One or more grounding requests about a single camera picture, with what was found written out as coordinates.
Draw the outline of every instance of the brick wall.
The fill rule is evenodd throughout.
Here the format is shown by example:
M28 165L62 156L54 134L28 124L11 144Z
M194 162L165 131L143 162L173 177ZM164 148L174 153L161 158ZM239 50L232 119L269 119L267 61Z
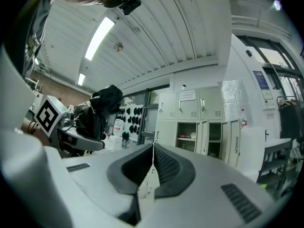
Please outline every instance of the brick wall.
M61 98L61 103L68 107L69 105L78 105L84 103L90 96L74 90L68 86L62 85L49 77L44 76L38 72L32 71L31 79L39 80L39 84L43 84L41 93L44 95L55 96L57 99Z

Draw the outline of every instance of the camera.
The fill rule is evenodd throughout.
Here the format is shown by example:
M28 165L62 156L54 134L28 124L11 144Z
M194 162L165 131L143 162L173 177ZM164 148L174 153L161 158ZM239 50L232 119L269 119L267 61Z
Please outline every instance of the camera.
M127 0L119 8L123 11L124 15L129 15L141 4L142 4L141 0Z

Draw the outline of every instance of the fluorescent light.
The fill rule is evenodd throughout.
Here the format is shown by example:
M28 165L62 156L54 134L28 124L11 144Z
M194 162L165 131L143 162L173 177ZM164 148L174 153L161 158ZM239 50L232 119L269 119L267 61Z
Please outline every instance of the fluorescent light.
M82 83L84 82L85 79L85 75L84 74L80 74L79 75L79 79L78 79L78 84L81 86Z
M110 31L113 27L114 22L111 21L109 18L105 17L104 20L100 23L98 29L96 30L89 47L87 48L85 58L92 61L92 58L97 51L100 43L105 38L106 34Z
M280 3L279 0L275 0L275 1L274 1L274 7L275 7L275 9L278 10L278 11L281 9L282 5L281 5L281 3Z

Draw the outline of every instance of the cabinet door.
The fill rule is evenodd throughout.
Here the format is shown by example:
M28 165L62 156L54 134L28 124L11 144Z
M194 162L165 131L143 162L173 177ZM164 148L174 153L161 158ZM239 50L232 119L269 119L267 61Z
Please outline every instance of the cabinet door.
M179 93L178 101L178 119L179 120L198 120L198 97L196 94L196 100L182 101Z
M199 90L201 120L222 120L222 105L218 88Z
M161 94L158 104L158 119L175 120L176 92Z
M237 166L238 155L240 150L241 129L239 121L230 122L231 124L231 147L228 164L234 168Z
M208 155L209 121L203 121L201 123L201 128L202 128L201 154Z
M201 147L202 147L202 138L203 138L203 132L202 132L202 123L196 123L196 142L195 142L195 153L201 153Z
M222 146L220 152L220 159L228 163L231 147L231 123L222 123Z
M156 125L155 142L175 147L177 123L159 120Z

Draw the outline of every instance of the person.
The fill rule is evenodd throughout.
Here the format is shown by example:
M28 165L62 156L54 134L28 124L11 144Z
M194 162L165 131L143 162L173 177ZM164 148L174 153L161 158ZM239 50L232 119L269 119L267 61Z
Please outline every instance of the person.
M34 66L43 42L47 18L52 4L56 0L15 0L16 10L6 19L10 25L4 37L4 47L20 75L28 77ZM127 0L65 0L76 5L103 5L115 8ZM40 139L43 145L48 145L48 138L42 129L35 124L30 128L30 121L25 119L21 130L31 133Z

